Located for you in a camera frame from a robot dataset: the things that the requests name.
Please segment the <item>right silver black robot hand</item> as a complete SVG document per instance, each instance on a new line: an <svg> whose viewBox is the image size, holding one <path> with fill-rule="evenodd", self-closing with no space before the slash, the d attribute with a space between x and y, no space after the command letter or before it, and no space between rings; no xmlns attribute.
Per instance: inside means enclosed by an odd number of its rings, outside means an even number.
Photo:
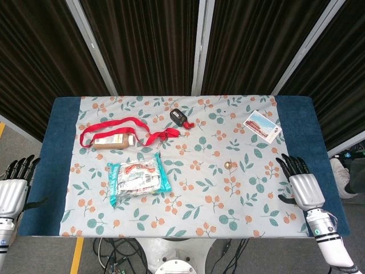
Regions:
<svg viewBox="0 0 365 274"><path fill-rule="evenodd" d="M300 157L281 154L276 157L284 175L292 189L293 198L286 198L279 194L278 198L286 204L297 205L303 211L311 211L321 208L325 203L325 197L314 174L312 174L306 162Z"/></svg>

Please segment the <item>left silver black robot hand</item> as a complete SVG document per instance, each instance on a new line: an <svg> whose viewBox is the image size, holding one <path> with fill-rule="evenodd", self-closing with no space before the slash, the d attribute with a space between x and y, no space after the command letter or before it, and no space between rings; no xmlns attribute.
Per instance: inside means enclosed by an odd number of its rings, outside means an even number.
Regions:
<svg viewBox="0 0 365 274"><path fill-rule="evenodd" d="M23 212L45 203L45 197L29 202L31 182L40 158L30 155L11 162L1 175L1 224L9 224Z"/></svg>

